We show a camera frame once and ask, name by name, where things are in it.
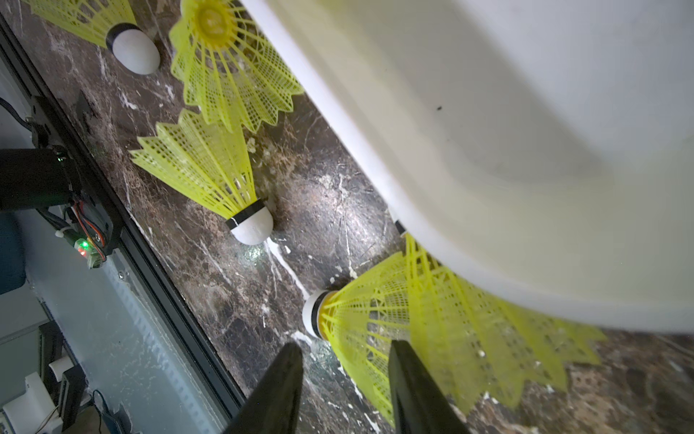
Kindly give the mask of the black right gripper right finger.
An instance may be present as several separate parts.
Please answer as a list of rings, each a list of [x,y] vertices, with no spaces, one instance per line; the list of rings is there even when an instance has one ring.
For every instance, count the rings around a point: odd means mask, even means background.
[[[395,432],[469,433],[409,342],[391,343],[389,378]]]

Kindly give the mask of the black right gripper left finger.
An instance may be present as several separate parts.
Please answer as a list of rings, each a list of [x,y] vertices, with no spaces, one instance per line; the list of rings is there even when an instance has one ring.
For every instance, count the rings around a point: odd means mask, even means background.
[[[224,433],[296,433],[303,387],[303,353],[285,344]]]

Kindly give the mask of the white plastic storage box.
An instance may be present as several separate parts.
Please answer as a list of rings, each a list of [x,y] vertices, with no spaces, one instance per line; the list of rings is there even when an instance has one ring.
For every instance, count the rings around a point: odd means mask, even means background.
[[[247,7],[450,269],[552,316],[692,331],[692,2]]]

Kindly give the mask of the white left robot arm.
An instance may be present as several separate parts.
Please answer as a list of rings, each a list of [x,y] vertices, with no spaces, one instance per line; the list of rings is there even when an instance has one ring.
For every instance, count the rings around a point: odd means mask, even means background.
[[[1,211],[68,204],[81,191],[74,161],[61,150],[1,150]]]

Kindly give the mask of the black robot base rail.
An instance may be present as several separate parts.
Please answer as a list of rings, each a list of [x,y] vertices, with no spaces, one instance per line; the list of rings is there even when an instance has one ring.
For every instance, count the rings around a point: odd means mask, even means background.
[[[164,324],[170,327],[177,344],[202,377],[216,410],[230,421],[240,410],[244,396],[222,365],[199,321],[185,303],[173,280],[164,270],[154,250],[137,228],[123,202],[100,170],[67,115],[14,35],[7,20],[1,20],[1,62],[9,70],[29,110],[19,119],[28,125],[29,143],[34,148],[61,148],[74,166],[74,178],[81,180],[81,193],[96,206],[97,216],[110,233],[107,251],[118,250],[135,272],[136,281],[153,300]]]

